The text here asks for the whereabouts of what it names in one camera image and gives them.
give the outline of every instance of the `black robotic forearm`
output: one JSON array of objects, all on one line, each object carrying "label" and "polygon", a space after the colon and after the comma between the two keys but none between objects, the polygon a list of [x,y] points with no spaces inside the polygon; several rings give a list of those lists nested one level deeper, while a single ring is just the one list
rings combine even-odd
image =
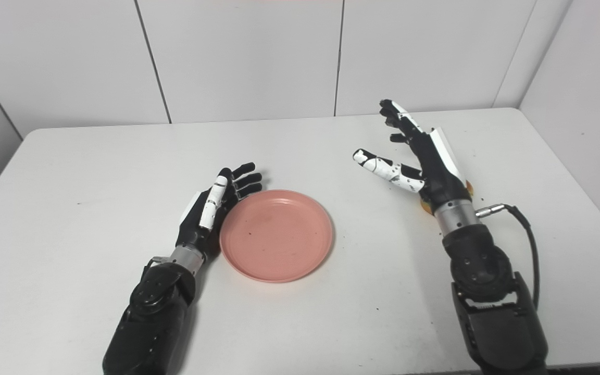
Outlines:
[{"label": "black robotic forearm", "polygon": [[[468,207],[457,209],[471,214]],[[443,245],[451,257],[453,302],[469,356],[485,375],[547,373],[547,342],[520,273],[512,272],[485,225],[455,224],[450,229]],[[515,300],[502,302],[509,294]]]},{"label": "black robotic forearm", "polygon": [[195,290],[183,266],[146,267],[103,358],[104,375],[166,375]]}]

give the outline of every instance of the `white table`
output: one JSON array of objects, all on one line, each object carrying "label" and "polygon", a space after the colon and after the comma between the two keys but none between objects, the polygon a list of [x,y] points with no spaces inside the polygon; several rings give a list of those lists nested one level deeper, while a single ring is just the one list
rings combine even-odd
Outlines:
[{"label": "white table", "polygon": [[[598,209],[517,110],[415,118],[443,127],[477,207],[516,204],[531,221],[548,365],[600,363]],[[379,116],[34,131],[0,177],[0,374],[100,373],[142,266],[172,251],[193,193],[250,160],[268,189],[326,208],[334,247],[314,273],[282,284],[216,259],[181,373],[476,369],[435,219],[352,161],[358,147],[413,160],[390,131]],[[531,287],[522,228],[507,214],[484,221]]]}]

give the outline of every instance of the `orange object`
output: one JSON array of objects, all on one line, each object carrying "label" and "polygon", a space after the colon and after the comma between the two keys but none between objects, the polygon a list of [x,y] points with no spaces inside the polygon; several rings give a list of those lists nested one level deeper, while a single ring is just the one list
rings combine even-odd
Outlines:
[{"label": "orange object", "polygon": [[263,282],[297,280],[317,268],[333,242],[330,218],[314,199],[290,190],[247,197],[221,228],[224,258]]}]

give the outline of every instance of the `silver cylindrical joint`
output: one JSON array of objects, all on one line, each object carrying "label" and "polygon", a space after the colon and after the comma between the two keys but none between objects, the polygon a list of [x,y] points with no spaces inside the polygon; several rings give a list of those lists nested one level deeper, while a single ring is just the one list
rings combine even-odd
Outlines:
[{"label": "silver cylindrical joint", "polygon": [[473,204],[468,199],[455,199],[441,205],[434,211],[434,217],[439,223],[441,234],[446,236],[454,230],[480,224]]},{"label": "silver cylindrical joint", "polygon": [[200,270],[203,262],[205,261],[205,256],[203,253],[194,249],[193,247],[185,247],[179,245],[173,250],[173,254],[165,259],[164,263],[175,263],[180,266],[186,268],[191,272],[192,275],[196,275],[198,270]]}]

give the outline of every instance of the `robotic arm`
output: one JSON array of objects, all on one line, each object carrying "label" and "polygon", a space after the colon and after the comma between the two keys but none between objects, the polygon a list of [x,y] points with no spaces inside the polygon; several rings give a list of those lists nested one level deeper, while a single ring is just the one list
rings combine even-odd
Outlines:
[{"label": "robotic arm", "polygon": [[209,189],[193,197],[173,253],[152,258],[133,289],[103,358],[104,375],[166,375],[195,297],[195,275],[215,255],[213,241],[224,217],[240,200],[262,189],[260,173],[240,178],[254,169],[254,163],[234,171],[223,168]]},{"label": "robotic arm", "polygon": [[515,206],[499,204],[476,211],[443,131],[425,133],[395,102],[386,99],[380,104],[386,125],[400,130],[391,141],[407,143],[421,170],[364,149],[358,149],[353,159],[394,185],[418,193],[429,206],[451,259],[453,302],[469,355],[485,375],[547,373],[547,342],[536,315],[538,279],[532,299],[522,276],[512,271],[480,219],[508,209],[528,230],[535,249],[528,221]]}]

